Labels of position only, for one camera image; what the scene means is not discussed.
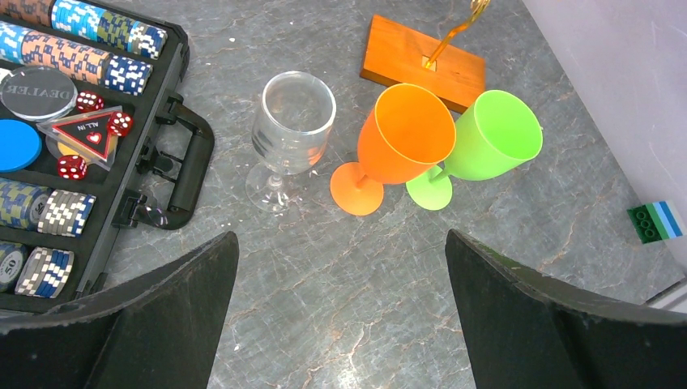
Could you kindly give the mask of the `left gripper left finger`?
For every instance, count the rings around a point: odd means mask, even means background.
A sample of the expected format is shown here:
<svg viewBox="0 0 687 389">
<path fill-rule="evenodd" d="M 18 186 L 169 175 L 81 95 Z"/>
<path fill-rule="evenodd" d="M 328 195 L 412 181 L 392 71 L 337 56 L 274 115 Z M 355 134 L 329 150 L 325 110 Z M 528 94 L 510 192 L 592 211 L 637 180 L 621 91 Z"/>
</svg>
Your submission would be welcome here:
<svg viewBox="0 0 687 389">
<path fill-rule="evenodd" d="M 1 321 L 4 388 L 204 388 L 237 275 L 226 232 L 162 267 Z"/>
</svg>

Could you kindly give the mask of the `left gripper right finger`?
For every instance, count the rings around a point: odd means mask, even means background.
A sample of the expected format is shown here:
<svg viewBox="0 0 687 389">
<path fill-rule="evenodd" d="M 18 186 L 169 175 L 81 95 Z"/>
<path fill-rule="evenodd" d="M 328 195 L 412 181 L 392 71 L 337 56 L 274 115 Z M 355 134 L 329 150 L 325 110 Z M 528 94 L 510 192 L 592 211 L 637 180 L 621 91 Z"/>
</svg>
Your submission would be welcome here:
<svg viewBox="0 0 687 389">
<path fill-rule="evenodd" d="M 479 388 L 683 388 L 686 317 L 577 288 L 456 229 L 446 262 Z"/>
</svg>

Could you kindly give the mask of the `green wine glass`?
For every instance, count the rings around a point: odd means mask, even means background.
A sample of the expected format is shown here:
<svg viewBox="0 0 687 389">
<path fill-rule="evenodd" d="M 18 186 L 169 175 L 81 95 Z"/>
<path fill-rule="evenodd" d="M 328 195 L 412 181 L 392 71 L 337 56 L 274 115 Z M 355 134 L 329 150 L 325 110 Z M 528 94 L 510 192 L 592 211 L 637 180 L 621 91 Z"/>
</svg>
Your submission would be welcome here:
<svg viewBox="0 0 687 389">
<path fill-rule="evenodd" d="M 502 90 L 481 93 L 455 122 L 456 144 L 443 166 L 406 183 L 411 199 L 436 211 L 449 204 L 452 177 L 484 181 L 534 159 L 543 147 L 537 116 L 517 96 Z"/>
</svg>

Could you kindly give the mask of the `orange wine glass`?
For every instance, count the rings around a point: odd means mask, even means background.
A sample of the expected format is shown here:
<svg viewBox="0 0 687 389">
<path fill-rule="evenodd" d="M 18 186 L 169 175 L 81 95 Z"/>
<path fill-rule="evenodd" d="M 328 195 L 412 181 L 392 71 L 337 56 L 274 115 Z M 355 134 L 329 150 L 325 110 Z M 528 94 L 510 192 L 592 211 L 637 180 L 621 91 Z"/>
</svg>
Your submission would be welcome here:
<svg viewBox="0 0 687 389">
<path fill-rule="evenodd" d="M 453 118 L 439 97 L 411 83 L 388 87 L 361 127 L 357 160 L 331 175 L 331 197 L 343 211 L 367 216 L 381 206 L 385 185 L 426 173 L 455 143 Z"/>
</svg>

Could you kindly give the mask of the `clear wine glass front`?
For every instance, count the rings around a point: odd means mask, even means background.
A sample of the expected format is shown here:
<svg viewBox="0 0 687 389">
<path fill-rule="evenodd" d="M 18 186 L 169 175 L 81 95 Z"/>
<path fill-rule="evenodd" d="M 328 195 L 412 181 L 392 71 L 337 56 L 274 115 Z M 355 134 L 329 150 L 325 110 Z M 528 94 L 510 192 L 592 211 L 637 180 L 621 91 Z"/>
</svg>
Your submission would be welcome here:
<svg viewBox="0 0 687 389">
<path fill-rule="evenodd" d="M 292 176 L 322 158 L 336 113 L 332 90 L 310 73 L 285 71 L 267 82 L 250 132 L 260 162 L 245 180 L 256 207 L 280 213 L 301 197 Z"/>
</svg>

